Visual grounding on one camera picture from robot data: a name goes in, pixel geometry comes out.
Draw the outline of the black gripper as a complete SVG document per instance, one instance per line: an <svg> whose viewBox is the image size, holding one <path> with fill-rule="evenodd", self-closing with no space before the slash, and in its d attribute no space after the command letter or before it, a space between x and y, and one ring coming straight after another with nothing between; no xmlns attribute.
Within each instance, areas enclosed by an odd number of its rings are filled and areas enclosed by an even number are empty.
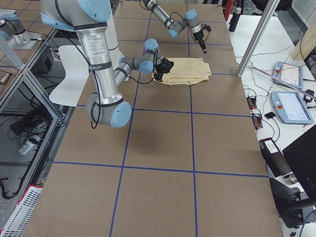
<svg viewBox="0 0 316 237"><path fill-rule="evenodd" d="M197 42L199 46L201 47L203 53L206 54L207 50L206 50L205 42L203 40L203 37L204 37L203 31L198 31L196 33L193 33L193 37L194 37L195 42Z"/></svg>
<svg viewBox="0 0 316 237"><path fill-rule="evenodd" d="M162 77L164 74L170 73L170 70L174 66L174 62L166 58L162 58L160 63L155 64L154 69L154 79L156 81L162 82Z"/></svg>

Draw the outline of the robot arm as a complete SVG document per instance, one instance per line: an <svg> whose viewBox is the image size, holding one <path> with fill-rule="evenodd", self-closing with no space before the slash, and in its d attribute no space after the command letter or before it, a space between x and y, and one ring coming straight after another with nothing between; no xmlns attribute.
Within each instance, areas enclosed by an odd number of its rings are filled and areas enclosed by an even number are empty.
<svg viewBox="0 0 316 237"><path fill-rule="evenodd" d="M172 61L163 57L156 40L148 39L142 56L122 57L114 69L106 39L111 13L108 0L41 1L42 22L52 28L75 32L83 48L97 89L85 106L92 128L98 124L124 127L129 122L132 108L118 87L131 71L153 74L156 80L161 80L174 66Z"/></svg>
<svg viewBox="0 0 316 237"><path fill-rule="evenodd" d="M193 40L199 44L204 54L207 53L204 31L211 32L211 27L202 24L195 9L187 11L183 16L178 12L172 12L170 15L158 4L156 0L140 0L144 4L144 9L153 13L158 20L168 29L172 38L176 38L186 28L190 29Z"/></svg>

